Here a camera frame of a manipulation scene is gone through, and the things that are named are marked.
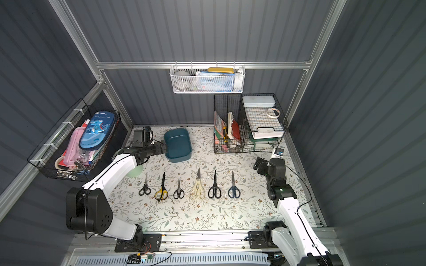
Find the teal storage box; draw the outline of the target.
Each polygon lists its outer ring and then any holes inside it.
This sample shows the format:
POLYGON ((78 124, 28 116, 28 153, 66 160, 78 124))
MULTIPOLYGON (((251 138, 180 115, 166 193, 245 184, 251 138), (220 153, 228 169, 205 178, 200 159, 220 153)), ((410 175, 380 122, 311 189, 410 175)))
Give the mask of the teal storage box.
POLYGON ((191 158, 192 146, 187 129, 181 127, 167 131, 164 134, 164 141, 167 148, 165 156, 171 163, 179 163, 191 158))

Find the grey black small scissors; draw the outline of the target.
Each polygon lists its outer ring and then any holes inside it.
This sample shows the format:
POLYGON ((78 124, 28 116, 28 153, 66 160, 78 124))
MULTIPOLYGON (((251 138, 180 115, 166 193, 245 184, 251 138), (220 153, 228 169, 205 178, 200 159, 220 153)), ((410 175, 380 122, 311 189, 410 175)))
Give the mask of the grey black small scissors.
POLYGON ((148 186, 148 174, 145 175, 145 181, 143 187, 139 190, 139 196, 149 195, 151 194, 151 189, 148 186))

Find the blue handled scissors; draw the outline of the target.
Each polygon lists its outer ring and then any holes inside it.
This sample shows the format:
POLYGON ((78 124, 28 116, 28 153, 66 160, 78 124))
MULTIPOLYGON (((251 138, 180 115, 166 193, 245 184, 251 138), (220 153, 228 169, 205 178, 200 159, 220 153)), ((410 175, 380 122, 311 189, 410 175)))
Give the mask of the blue handled scissors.
POLYGON ((228 190, 228 197, 229 198, 240 198, 241 191, 236 187, 234 172, 232 173, 231 181, 232 181, 232 185, 228 190))

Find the yellow black scissors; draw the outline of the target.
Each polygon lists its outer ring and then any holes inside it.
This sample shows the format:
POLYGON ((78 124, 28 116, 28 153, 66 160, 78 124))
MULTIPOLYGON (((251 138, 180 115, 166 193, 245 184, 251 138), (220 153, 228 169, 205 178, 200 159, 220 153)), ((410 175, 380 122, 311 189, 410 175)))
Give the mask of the yellow black scissors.
POLYGON ((161 202, 163 200, 166 200, 168 198, 169 194, 165 187, 165 173, 163 173, 162 182, 160 185, 160 189, 155 193, 154 198, 161 202))

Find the black handled scissors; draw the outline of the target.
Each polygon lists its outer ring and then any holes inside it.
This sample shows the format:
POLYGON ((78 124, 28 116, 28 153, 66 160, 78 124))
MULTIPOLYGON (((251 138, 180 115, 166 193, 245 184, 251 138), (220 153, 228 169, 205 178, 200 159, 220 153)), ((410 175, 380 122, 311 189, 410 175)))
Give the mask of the black handled scissors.
POLYGON ((210 199, 213 199, 213 198, 220 199, 221 195, 222 195, 222 192, 217 184, 217 172, 215 171, 214 182, 213 182, 213 185, 209 188, 208 197, 210 199))

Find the cream kitchen shears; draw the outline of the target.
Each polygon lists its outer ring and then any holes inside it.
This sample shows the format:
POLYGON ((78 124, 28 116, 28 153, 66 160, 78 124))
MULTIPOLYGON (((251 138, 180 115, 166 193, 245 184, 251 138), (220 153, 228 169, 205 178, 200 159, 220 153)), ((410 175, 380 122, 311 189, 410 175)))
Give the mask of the cream kitchen shears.
POLYGON ((201 171, 200 168, 197 171, 195 184, 190 192, 191 199, 203 200, 205 198, 205 190, 201 184, 201 171))

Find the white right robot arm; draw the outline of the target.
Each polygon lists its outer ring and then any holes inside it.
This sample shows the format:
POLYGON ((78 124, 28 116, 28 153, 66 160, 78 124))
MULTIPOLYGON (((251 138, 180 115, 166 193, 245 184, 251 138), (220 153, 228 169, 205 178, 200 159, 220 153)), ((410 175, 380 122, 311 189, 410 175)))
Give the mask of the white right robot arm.
POLYGON ((283 155, 283 149, 274 148, 269 160, 259 157, 254 166, 265 176, 268 198, 283 217, 265 224, 265 242, 279 248, 291 266, 342 266, 339 255, 330 253, 300 212, 297 195, 287 183, 283 155))

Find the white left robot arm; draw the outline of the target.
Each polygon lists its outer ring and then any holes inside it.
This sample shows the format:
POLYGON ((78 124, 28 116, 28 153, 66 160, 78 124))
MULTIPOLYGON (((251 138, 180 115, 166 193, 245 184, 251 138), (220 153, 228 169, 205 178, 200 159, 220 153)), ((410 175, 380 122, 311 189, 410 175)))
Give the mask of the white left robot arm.
POLYGON ((166 153, 164 141, 155 141, 150 127, 134 132, 128 147, 118 150, 112 162, 82 187, 66 195, 66 226, 70 230, 91 232, 123 241, 138 241, 140 227, 117 218, 108 202, 122 179, 148 158, 166 153))

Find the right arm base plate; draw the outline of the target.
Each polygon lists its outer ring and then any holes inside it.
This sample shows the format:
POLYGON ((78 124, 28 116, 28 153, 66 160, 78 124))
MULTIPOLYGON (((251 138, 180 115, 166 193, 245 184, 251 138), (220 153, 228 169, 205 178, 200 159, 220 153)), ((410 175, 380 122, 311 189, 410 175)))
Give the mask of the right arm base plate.
POLYGON ((251 249, 277 248, 272 242, 270 231, 249 231, 245 241, 251 249))

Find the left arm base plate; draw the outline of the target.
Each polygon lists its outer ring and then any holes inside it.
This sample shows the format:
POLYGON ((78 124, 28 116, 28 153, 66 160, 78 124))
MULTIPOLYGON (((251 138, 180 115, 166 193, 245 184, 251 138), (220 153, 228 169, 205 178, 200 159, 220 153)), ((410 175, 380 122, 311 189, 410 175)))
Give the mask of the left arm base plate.
POLYGON ((118 239, 114 248, 116 253, 158 252, 162 242, 162 234, 136 235, 134 239, 125 241, 118 239))

